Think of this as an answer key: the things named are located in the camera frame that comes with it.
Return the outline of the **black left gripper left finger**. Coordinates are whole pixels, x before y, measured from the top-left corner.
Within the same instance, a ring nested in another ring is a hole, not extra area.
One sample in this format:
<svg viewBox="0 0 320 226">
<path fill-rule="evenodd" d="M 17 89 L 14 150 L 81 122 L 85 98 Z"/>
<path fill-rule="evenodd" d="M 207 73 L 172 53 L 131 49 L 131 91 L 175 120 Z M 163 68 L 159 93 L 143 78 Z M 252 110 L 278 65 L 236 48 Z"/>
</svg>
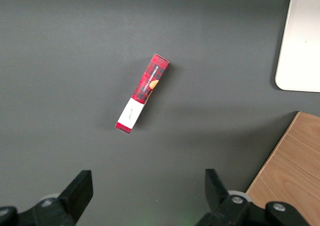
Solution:
<svg viewBox="0 0 320 226">
<path fill-rule="evenodd" d="M 36 226 L 75 226 L 93 197 L 92 171 L 82 170 L 58 197 L 41 200 L 34 209 Z"/>
</svg>

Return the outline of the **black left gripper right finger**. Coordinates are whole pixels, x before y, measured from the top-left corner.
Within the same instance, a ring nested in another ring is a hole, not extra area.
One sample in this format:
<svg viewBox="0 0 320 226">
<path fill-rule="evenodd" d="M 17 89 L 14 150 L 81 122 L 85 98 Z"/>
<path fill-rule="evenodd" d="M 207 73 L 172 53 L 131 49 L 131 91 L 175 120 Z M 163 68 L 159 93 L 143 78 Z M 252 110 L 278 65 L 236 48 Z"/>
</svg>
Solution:
<svg viewBox="0 0 320 226">
<path fill-rule="evenodd" d="M 240 195 L 231 195 L 214 169 L 205 170 L 205 197 L 210 208 L 199 221 L 201 226 L 241 226 L 250 204 Z"/>
</svg>

